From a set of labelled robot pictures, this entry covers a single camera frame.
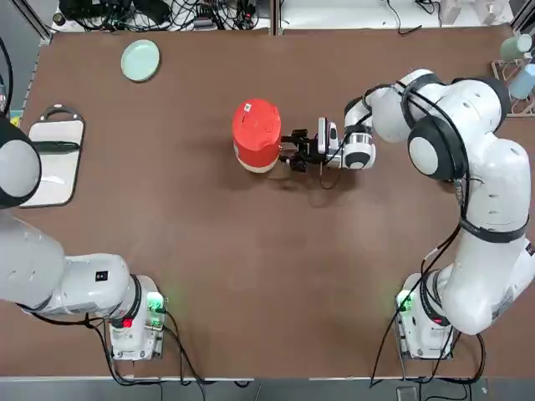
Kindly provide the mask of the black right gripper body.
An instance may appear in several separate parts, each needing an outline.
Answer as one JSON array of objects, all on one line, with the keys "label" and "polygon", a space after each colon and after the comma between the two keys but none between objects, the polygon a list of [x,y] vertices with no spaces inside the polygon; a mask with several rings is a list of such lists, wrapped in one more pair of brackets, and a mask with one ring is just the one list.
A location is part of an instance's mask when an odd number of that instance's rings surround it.
[{"label": "black right gripper body", "polygon": [[317,138],[307,138],[305,140],[304,160],[307,164],[325,165],[328,154],[324,148],[319,147]]}]

